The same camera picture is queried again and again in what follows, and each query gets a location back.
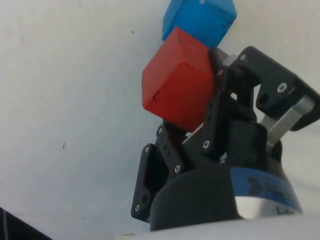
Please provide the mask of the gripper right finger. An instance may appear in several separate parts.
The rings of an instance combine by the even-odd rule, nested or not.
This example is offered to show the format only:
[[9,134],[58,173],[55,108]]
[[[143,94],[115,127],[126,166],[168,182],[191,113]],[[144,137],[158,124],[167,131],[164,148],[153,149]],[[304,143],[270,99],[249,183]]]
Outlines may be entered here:
[[319,120],[319,93],[257,48],[226,59],[212,48],[208,57],[216,86],[202,130],[205,156],[254,161],[277,152],[287,132]]

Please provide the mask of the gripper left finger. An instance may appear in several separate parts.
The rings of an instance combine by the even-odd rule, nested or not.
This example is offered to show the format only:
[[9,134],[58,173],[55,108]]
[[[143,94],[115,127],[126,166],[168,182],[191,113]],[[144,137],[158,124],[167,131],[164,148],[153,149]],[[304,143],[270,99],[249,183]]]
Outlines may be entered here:
[[187,169],[182,150],[186,131],[163,122],[156,131],[155,143],[148,143],[141,152],[130,214],[150,222],[151,206],[157,193]]

